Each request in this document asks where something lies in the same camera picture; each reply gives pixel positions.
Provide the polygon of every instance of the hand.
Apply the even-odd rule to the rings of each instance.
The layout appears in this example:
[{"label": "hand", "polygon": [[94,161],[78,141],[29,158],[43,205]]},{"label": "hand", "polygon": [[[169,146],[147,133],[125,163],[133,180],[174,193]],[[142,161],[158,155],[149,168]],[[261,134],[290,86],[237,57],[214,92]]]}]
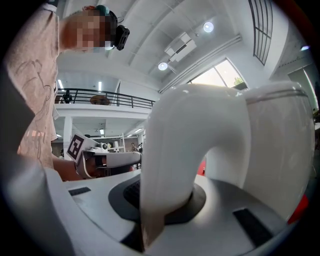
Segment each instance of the hand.
[{"label": "hand", "polygon": [[[102,163],[103,164],[107,163],[107,158],[106,157],[102,158]],[[98,178],[103,174],[103,170],[102,169],[97,169],[97,167],[96,167],[96,159],[95,159],[94,156],[90,157],[89,159],[87,159],[85,161],[85,167],[86,167],[86,170],[87,170],[88,174],[91,177]]]}]

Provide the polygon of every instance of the railing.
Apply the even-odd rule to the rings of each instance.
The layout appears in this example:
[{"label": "railing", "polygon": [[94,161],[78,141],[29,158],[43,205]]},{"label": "railing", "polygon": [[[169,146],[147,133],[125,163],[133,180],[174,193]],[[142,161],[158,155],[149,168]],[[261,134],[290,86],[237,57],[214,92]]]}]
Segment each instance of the railing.
[{"label": "railing", "polygon": [[106,106],[128,106],[131,108],[151,109],[154,100],[136,96],[93,89],[64,88],[58,89],[55,104],[93,104]]},{"label": "railing", "polygon": [[266,64],[273,30],[271,0],[248,0],[253,21],[253,56]]}]

